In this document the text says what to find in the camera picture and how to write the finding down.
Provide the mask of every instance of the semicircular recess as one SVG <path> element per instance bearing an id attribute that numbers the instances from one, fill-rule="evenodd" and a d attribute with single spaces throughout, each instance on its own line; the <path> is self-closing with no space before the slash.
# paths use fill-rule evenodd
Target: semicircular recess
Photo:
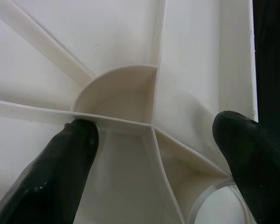
<path id="1" fill-rule="evenodd" d="M 151 123 L 156 73 L 148 65 L 111 70 L 81 91 L 72 111 Z"/>
<path id="2" fill-rule="evenodd" d="M 232 177 L 155 128 L 165 173 L 186 224 L 249 224 L 251 214 Z"/>

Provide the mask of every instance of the dark background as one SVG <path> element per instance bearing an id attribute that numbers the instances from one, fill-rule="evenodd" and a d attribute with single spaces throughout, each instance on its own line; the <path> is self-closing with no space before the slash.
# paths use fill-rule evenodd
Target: dark background
<path id="1" fill-rule="evenodd" d="M 259 123 L 280 135 L 280 0 L 253 0 Z"/>

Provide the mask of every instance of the circular opening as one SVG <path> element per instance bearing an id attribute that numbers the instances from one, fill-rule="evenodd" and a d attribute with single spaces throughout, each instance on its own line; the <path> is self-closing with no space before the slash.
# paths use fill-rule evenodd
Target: circular opening
<path id="1" fill-rule="evenodd" d="M 236 186 L 223 187 L 202 203 L 194 224 L 250 224 L 249 210 Z"/>

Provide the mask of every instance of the white plastic part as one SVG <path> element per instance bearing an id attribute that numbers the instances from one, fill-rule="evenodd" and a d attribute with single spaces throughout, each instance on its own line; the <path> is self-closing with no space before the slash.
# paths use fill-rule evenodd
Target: white plastic part
<path id="1" fill-rule="evenodd" d="M 0 1 L 0 199 L 82 118 L 100 147 L 75 223 L 249 224 L 211 125 L 257 119 L 252 17 L 251 0 Z"/>
<path id="2" fill-rule="evenodd" d="M 157 67 L 114 69 L 90 82 L 72 111 L 151 123 Z"/>

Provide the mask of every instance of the white plastic surface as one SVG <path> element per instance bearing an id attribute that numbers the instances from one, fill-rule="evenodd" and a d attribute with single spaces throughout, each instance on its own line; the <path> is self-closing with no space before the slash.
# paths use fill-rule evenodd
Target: white plastic surface
<path id="1" fill-rule="evenodd" d="M 218 190 L 232 177 L 211 125 L 226 109 L 257 119 L 251 7 L 0 0 L 0 198 L 82 118 L 100 146 L 75 223 L 249 224 L 241 197 Z"/>

